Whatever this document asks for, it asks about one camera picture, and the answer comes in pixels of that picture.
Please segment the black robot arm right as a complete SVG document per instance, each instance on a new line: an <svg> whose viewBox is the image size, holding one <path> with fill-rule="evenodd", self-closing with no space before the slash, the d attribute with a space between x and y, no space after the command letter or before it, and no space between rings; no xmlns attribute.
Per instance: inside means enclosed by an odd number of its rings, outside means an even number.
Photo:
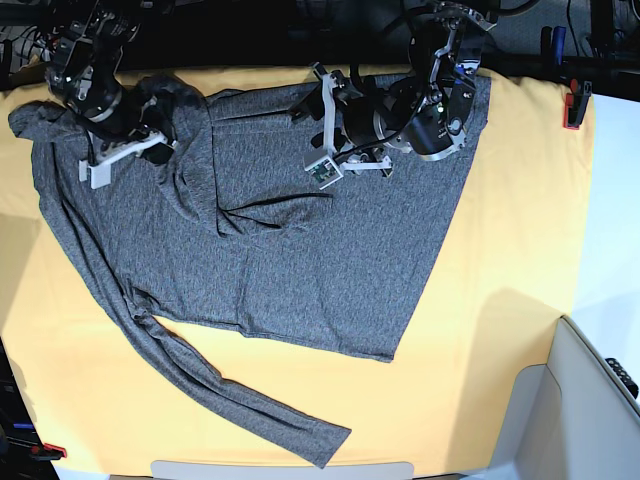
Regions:
<svg viewBox="0 0 640 480"><path fill-rule="evenodd" d="M46 81L84 133L87 166L105 167L131 155L163 165L189 148L192 134L180 116L187 100L198 100L197 93L163 74L130 88L116 77L125 46L143 24L180 5L63 1L55 7L55 47Z"/></svg>

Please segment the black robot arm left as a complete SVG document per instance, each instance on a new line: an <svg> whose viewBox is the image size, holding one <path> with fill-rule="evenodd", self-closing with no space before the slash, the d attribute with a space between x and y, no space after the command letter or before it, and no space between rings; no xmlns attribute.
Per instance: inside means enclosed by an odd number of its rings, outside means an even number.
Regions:
<svg viewBox="0 0 640 480"><path fill-rule="evenodd" d="M323 130L303 158L305 171L325 189L347 173L393 172L391 149L440 161L466 144L466 123L476 94L476 75L490 13L452 1L404 8L382 31L406 26L410 33L409 74L389 87L349 72L314 63L318 85L289 114L293 121L320 121Z"/></svg>

